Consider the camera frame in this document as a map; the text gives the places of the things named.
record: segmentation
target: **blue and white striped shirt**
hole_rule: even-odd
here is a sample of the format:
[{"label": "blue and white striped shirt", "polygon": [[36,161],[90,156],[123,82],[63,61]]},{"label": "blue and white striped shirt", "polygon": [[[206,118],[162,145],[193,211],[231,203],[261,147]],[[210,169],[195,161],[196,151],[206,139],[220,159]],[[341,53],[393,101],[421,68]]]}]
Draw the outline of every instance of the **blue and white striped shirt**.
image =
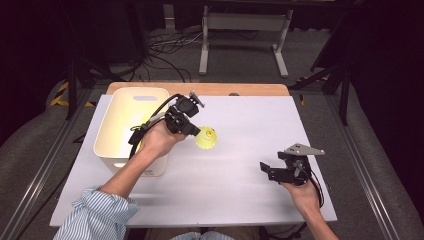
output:
[{"label": "blue and white striped shirt", "polygon": [[[81,198],[72,205],[74,210],[59,228],[54,240],[121,240],[125,236],[125,224],[132,218],[140,206],[131,198],[98,191],[100,186],[87,188]],[[186,233],[172,240],[233,240],[217,232]]]}]

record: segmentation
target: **yellow mesh ball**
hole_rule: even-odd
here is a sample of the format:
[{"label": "yellow mesh ball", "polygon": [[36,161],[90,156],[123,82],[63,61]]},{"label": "yellow mesh ball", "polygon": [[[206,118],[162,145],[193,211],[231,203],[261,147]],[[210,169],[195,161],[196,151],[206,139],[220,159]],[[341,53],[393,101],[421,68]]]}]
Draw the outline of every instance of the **yellow mesh ball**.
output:
[{"label": "yellow mesh ball", "polygon": [[200,133],[197,134],[194,141],[201,149],[211,149],[218,141],[218,136],[213,128],[200,127]]}]

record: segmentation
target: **human arm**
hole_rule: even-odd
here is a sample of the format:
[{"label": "human arm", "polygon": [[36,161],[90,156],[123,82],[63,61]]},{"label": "human arm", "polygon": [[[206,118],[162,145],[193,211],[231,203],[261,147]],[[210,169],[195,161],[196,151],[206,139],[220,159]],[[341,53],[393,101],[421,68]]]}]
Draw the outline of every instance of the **human arm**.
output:
[{"label": "human arm", "polygon": [[301,186],[281,183],[290,193],[297,210],[302,214],[316,240],[339,239],[325,222],[319,206],[317,192],[311,180]]},{"label": "human arm", "polygon": [[123,239],[125,224],[139,210],[128,198],[143,171],[185,138],[171,134],[161,121],[144,136],[140,150],[105,185],[87,188],[73,203],[74,210],[58,232],[58,239]]}]

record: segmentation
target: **white bin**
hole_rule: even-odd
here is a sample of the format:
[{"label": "white bin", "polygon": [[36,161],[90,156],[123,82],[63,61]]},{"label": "white bin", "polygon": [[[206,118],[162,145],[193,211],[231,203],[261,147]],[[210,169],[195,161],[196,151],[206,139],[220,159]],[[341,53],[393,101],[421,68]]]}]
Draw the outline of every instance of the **white bin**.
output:
[{"label": "white bin", "polygon": [[[145,123],[153,112],[168,99],[162,88],[128,87],[115,91],[100,125],[94,152],[106,166],[116,173],[123,167],[131,152],[128,143],[130,129]],[[168,109],[166,105],[160,112]],[[168,156],[157,159],[142,176],[159,176],[165,172]]]}]

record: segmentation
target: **person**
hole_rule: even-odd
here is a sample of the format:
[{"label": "person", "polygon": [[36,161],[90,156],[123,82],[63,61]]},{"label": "person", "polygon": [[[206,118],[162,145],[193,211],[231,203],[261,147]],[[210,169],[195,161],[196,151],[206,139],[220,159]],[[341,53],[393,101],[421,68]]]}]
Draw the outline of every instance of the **person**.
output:
[{"label": "person", "polygon": [[[84,190],[73,203],[74,210],[57,231],[54,239],[123,239],[125,224],[140,207],[129,195],[141,174],[156,159],[168,154],[186,138],[172,134],[164,121],[155,124],[144,136],[138,152],[103,186]],[[282,184],[304,217],[316,239],[337,239],[320,213],[318,195],[310,182],[302,186]],[[149,229],[145,239],[259,239],[258,227],[210,228],[203,235],[194,229]]]}]

